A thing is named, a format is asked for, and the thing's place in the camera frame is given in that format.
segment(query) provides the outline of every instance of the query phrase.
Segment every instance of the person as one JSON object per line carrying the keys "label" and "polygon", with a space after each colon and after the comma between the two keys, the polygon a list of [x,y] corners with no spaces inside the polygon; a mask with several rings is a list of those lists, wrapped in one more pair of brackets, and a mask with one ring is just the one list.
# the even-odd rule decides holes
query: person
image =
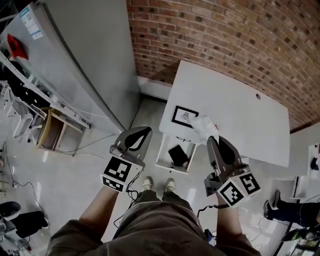
{"label": "person", "polygon": [[[173,179],[166,182],[162,201],[152,187],[152,178],[146,177],[143,191],[123,216],[113,240],[102,243],[118,196],[118,192],[104,186],[79,220],[70,220],[51,237],[47,255],[261,255],[242,233],[236,208],[218,210],[213,247],[189,203],[175,194]],[[225,204],[221,197],[218,204]]]}
{"label": "person", "polygon": [[304,228],[313,228],[320,224],[320,202],[294,203],[281,200],[277,190],[272,202],[264,203],[264,217],[283,222],[297,223]]}

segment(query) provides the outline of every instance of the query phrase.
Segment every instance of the brick wall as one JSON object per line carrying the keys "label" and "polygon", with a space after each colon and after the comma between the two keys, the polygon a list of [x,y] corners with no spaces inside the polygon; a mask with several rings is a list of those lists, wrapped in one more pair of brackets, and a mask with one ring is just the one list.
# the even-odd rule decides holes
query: brick wall
{"label": "brick wall", "polygon": [[319,119],[316,0],[127,0],[127,8],[138,75],[172,84],[186,60],[280,102],[291,129]]}

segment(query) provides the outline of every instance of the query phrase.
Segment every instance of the white table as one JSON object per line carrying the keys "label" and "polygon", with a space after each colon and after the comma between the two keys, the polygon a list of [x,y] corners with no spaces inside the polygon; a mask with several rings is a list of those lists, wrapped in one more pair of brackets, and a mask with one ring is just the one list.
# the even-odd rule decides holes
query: white table
{"label": "white table", "polygon": [[289,165],[288,109],[224,74],[181,61],[161,119],[166,136],[201,144],[196,132],[172,122],[176,106],[210,117],[219,135],[244,157],[283,167]]}

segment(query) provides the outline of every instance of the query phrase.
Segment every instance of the tiled floor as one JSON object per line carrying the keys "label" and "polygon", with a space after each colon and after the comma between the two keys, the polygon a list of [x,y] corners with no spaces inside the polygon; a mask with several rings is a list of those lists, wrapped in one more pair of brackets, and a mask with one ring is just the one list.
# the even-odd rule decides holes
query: tiled floor
{"label": "tiled floor", "polygon": [[[141,108],[134,120],[133,126],[150,126],[153,136],[145,156],[146,168],[140,179],[133,184],[133,189],[140,191],[143,177],[151,176],[155,183],[158,197],[162,196],[163,186],[167,178],[173,178],[176,182],[176,193],[189,201],[193,210],[206,205],[216,203],[216,196],[207,197],[204,188],[205,177],[212,172],[209,165],[207,149],[204,145],[196,149],[193,162],[190,166],[189,175],[179,174],[156,167],[155,161],[159,152],[162,140],[162,133],[159,132],[159,124],[165,109],[165,104],[150,99],[144,99]],[[68,155],[56,155],[49,153],[46,161],[43,160],[44,152],[34,150],[32,145],[25,142],[17,144],[10,132],[10,122],[0,113],[0,143],[7,136],[7,151],[11,169],[14,170],[14,179],[21,184],[31,181],[36,190],[36,195],[44,208],[49,221],[49,230],[40,230],[31,237],[31,245],[35,247],[45,247],[50,235],[54,234],[69,219],[76,219],[89,205],[93,197],[101,188],[99,174],[102,173],[108,162],[92,155],[78,155],[71,157]],[[84,133],[81,145],[108,136],[109,131],[92,128]],[[114,142],[116,136],[101,140],[78,152],[78,154],[96,154],[103,158],[108,155],[109,147]],[[290,181],[276,181],[264,176],[259,165],[250,162],[250,168],[255,173],[262,187],[262,192],[252,200],[239,207],[239,218],[243,232],[249,240],[255,239],[252,245],[263,256],[271,256],[280,243],[280,238],[285,233],[287,226],[269,221],[263,218],[263,204],[276,189],[282,192],[282,198],[288,198],[291,193],[292,183]],[[6,177],[10,181],[8,165],[5,167]],[[1,198],[1,202],[15,200],[22,206],[24,212],[38,209],[34,200],[33,191],[30,186],[10,188],[6,197]],[[111,216],[110,225],[107,228],[103,241],[112,239],[116,227],[113,221],[120,217],[130,204],[127,194],[120,194]],[[204,229],[211,232],[216,230],[217,210],[207,209],[200,214],[200,222]]]}

